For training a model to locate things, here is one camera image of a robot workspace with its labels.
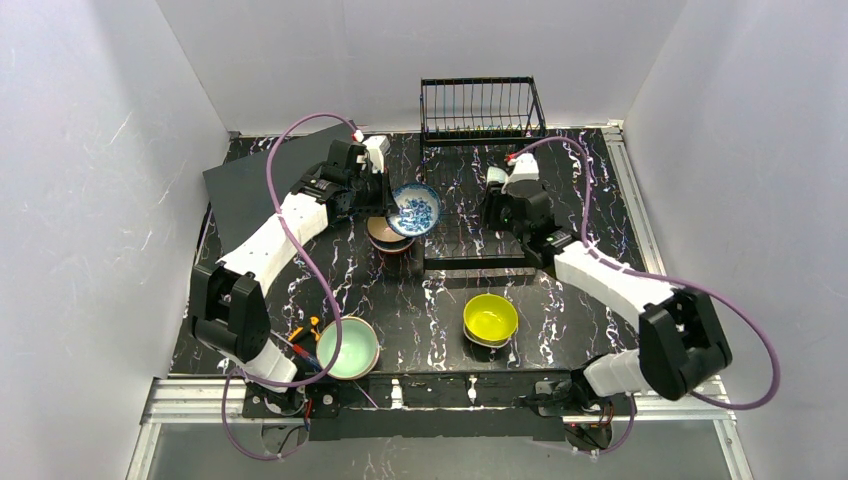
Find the wall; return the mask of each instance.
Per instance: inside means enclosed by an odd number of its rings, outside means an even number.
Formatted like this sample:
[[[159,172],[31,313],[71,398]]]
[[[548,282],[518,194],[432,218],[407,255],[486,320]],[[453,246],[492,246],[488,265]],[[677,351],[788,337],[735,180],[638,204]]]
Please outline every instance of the wall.
[[[534,75],[549,123],[624,118],[685,3],[158,1],[224,125],[243,133],[321,110],[417,130],[422,77]]]
[[[0,2],[0,463],[123,478],[227,136],[153,0]]]
[[[754,474],[844,478],[848,10],[799,3],[690,1],[625,132],[669,270],[732,293],[781,354],[776,399],[739,414]],[[723,320],[729,393],[758,398],[765,352]]]

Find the lime green bowl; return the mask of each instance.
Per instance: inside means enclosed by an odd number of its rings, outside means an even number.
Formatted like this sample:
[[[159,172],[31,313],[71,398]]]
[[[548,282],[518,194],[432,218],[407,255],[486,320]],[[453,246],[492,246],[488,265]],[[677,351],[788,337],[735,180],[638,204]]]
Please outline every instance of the lime green bowl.
[[[503,344],[518,330],[518,312],[509,300],[484,293],[465,304],[462,312],[465,328],[471,336],[487,344]]]
[[[315,353],[321,368],[330,363],[336,350],[336,322],[321,333]],[[380,346],[371,325],[358,317],[342,317],[342,348],[339,358],[327,375],[338,380],[355,380],[365,376],[377,364]]]

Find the blue patterned bowl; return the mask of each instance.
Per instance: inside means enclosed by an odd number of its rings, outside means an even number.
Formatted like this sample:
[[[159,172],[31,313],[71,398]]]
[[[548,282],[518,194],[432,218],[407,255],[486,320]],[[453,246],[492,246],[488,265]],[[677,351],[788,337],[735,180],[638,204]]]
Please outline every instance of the blue patterned bowl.
[[[423,183],[408,183],[397,188],[392,195],[400,213],[386,218],[389,227],[398,235],[418,237],[428,233],[439,223],[439,195]]]

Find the marble pattern surface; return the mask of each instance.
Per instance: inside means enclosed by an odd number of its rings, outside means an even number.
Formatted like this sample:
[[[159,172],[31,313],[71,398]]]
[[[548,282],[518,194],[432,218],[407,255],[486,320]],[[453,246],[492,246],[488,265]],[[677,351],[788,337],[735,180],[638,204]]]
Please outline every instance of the marble pattern surface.
[[[578,140],[593,157],[592,173],[597,183],[589,230],[599,241],[599,248],[641,269],[641,255],[601,130],[551,132],[556,133]],[[227,159],[270,148],[272,141],[270,137],[235,140]],[[448,157],[465,164],[465,173],[470,172],[472,179],[484,182],[485,167],[502,163],[507,150],[506,147],[428,148],[423,162],[419,152],[417,134],[391,135],[387,165],[393,187],[428,180],[428,168],[433,166],[428,163]],[[536,155],[541,180],[552,192],[558,220],[566,227],[577,229],[583,205],[581,164],[561,146],[542,147]],[[427,183],[434,183],[434,178],[430,174]],[[586,293],[562,285],[544,273],[527,269],[482,274],[424,271],[422,255],[417,249],[424,249],[427,255],[446,249],[472,255],[492,249],[495,252],[515,249],[514,240],[505,238],[506,235],[485,232],[488,236],[484,237],[484,232],[476,228],[474,216],[482,189],[467,181],[434,188],[443,201],[456,206],[448,220],[466,229],[456,237],[459,241],[448,238],[445,229],[437,228],[423,240],[419,239],[411,251],[386,255],[368,242],[365,219],[359,218],[329,227],[306,245],[327,275],[343,314],[356,315],[374,326],[382,349],[375,370],[422,373],[567,369],[595,355],[636,346],[635,332],[627,322]],[[197,261],[214,262],[222,253],[214,214],[208,215]],[[462,332],[465,303],[474,295],[486,292],[508,298],[520,316],[518,332],[507,346],[497,351],[471,344]],[[266,303],[271,328],[282,335],[305,324],[313,315],[324,324],[331,318],[317,280],[299,258],[287,265],[274,282]],[[229,368],[226,359],[191,338],[183,326],[172,358],[172,374],[216,374]]]

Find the dish rack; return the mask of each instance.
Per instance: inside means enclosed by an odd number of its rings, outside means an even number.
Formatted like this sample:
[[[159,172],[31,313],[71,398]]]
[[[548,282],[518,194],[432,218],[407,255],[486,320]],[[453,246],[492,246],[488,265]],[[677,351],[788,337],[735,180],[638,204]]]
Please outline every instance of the dish rack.
[[[420,101],[423,181],[442,202],[424,269],[528,268],[511,235],[484,231],[476,209],[487,167],[505,168],[508,153],[547,134],[533,77],[422,79]]]

